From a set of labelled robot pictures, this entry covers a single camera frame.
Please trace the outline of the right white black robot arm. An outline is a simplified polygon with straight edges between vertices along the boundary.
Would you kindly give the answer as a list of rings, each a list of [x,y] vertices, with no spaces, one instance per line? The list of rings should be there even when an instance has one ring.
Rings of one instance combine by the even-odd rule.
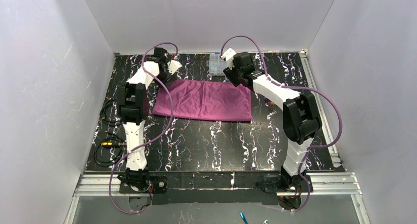
[[[242,85],[282,110],[288,148],[281,167],[280,183],[284,189],[299,186],[305,174],[309,147],[322,127],[314,95],[295,91],[273,79],[265,70],[257,69],[248,52],[236,53],[228,49],[220,58],[227,64],[223,73],[234,86]]]

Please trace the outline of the purple cloth napkin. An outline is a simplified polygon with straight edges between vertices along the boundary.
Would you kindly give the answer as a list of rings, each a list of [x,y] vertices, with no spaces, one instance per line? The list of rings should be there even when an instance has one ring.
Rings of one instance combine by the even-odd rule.
[[[176,118],[226,122],[252,119],[251,91],[241,85],[177,79],[167,89]]]

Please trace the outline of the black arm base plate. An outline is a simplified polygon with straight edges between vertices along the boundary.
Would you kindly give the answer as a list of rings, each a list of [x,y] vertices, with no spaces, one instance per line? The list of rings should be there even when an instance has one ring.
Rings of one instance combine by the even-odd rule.
[[[305,175],[299,186],[284,189],[279,171],[161,172],[149,171],[151,186],[145,190],[120,182],[121,194],[145,193],[153,204],[174,203],[261,203],[300,205],[301,195],[313,191]]]

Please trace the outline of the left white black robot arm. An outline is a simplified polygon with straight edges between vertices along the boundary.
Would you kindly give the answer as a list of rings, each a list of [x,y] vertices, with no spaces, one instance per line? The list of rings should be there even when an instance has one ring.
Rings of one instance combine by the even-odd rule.
[[[152,55],[143,56],[137,72],[117,88],[117,113],[126,135],[127,149],[125,173],[118,179],[136,190],[151,186],[144,139],[145,120],[149,114],[148,87],[157,81],[164,88],[163,92],[168,93],[165,83],[172,75],[169,72],[172,67],[178,65],[168,60],[167,50],[155,47]]]

